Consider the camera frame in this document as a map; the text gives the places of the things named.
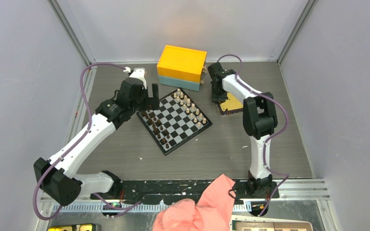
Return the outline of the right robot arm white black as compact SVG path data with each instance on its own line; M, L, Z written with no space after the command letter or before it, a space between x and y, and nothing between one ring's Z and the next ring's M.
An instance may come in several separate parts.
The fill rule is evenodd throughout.
M252 88L236 75L236 71L223 69L219 62L209 65L208 72L212 101L223 103L230 93L243 104L243 128L251 140L247 187L251 196L259 198L271 189L273 183L268 162L270 148L266 147L278 125L273 95Z

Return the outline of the gold tin tray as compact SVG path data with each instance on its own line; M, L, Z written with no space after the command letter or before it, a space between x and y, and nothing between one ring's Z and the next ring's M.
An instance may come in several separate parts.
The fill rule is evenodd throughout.
M243 104L231 93L227 93L227 99L224 102L217 102L216 105L220 116L230 116L243 112Z

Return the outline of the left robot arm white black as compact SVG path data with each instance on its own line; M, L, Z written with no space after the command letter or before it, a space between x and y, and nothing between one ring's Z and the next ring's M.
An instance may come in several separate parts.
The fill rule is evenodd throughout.
M128 77L111 99L100 103L88 124L64 148L48 160L34 163L40 189L59 205L67 206L78 197L102 193L110 199L121 192L119 177L103 170L97 174L77 174L78 169L95 148L114 133L136 112L159 108L159 86L152 84L153 95L141 79Z

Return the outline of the black white chess board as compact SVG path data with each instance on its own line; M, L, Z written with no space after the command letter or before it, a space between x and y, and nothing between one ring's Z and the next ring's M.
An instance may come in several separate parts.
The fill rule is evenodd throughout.
M165 156L212 126L211 120L181 88L162 97L158 110L136 115ZM159 128L160 134L153 133L154 126ZM164 130L169 132L170 139L166 139Z

